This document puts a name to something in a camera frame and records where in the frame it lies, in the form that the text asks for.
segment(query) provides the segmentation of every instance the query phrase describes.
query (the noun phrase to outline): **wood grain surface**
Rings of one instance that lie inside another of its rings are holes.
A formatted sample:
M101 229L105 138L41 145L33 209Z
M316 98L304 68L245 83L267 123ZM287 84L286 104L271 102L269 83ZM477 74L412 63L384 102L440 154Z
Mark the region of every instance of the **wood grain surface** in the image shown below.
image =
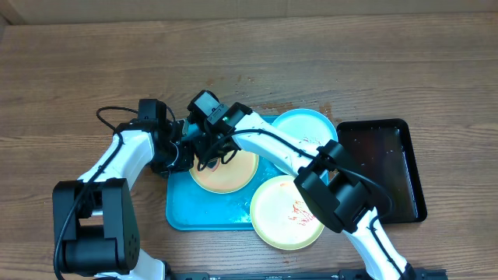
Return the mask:
M110 143L102 106L159 98L178 117L210 89L261 114L306 107L341 121L410 126L429 212L385 226L413 266L451 279L498 275L498 15L8 26L0 44L0 278L53 279L51 192ZM127 113L105 115L115 124ZM179 232L166 184L144 170L132 192L142 247L177 272L361 268L342 234L276 250L255 232Z

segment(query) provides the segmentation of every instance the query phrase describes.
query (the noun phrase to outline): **plate with red scribble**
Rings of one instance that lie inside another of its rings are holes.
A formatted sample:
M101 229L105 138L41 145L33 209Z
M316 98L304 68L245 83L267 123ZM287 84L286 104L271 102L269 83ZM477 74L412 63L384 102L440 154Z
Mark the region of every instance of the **plate with red scribble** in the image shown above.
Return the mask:
M266 243L283 250L297 250L312 244L324 229L293 181L290 175L267 180L251 200L254 230Z
M272 126L311 144L325 145L329 140L338 141L334 125L316 110L300 108L287 111L277 117Z

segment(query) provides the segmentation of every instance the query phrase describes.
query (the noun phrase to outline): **wooden tabletop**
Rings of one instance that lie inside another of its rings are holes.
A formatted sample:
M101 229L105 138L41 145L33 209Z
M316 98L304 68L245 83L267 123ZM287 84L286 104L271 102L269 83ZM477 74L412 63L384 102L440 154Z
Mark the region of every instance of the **wooden tabletop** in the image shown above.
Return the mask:
M261 114L306 107L334 124L405 119L429 215L385 226L392 243L414 267L496 278L498 15L489 13L7 27L0 278L54 278L51 192L108 147L97 108L158 98L185 117L201 89ZM176 272L363 267L345 236L330 231L293 252L253 231L176 231L164 217L166 185L144 170L132 197L143 249Z

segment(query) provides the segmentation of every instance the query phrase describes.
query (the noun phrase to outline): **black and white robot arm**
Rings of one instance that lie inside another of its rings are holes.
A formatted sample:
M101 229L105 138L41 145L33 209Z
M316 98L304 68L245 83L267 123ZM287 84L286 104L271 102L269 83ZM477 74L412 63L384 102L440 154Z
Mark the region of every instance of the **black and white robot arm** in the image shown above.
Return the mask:
M347 235L371 278L413 277L413 269L392 246L378 221L370 200L371 181L355 175L358 167L340 144L330 141L318 147L300 141L272 127L250 108L239 103L226 107L207 91L200 92L188 109L191 114L187 120L168 121L164 103L141 100L139 117L117 127L123 145L94 180L85 203L70 219L61 252L54 256L62 272L130 280L169 278L167 264L153 259L139 246L129 194L138 175L150 165L155 173L166 177L192 168L194 154L199 162L207 164L229 151L243 149L296 177L294 182L310 210L329 229ZM189 124L198 126L195 135L188 134ZM60 182L54 189L56 243L74 197L119 141L114 134L109 149L94 167L78 180ZM328 185L320 180L322 173L336 168L338 175ZM78 220L90 215L103 215L103 225L81 226Z

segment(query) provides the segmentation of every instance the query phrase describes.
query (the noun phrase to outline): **blue tray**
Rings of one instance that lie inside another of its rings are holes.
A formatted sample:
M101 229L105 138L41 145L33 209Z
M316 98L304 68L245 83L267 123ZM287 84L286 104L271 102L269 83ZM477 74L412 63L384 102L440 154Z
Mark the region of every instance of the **blue tray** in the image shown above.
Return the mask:
M270 124L277 118L262 117ZM172 174L167 183L166 219L179 230L251 230L249 209L255 191L279 175L283 173L273 163L260 157L249 184L233 193L214 194L195 183L190 172Z

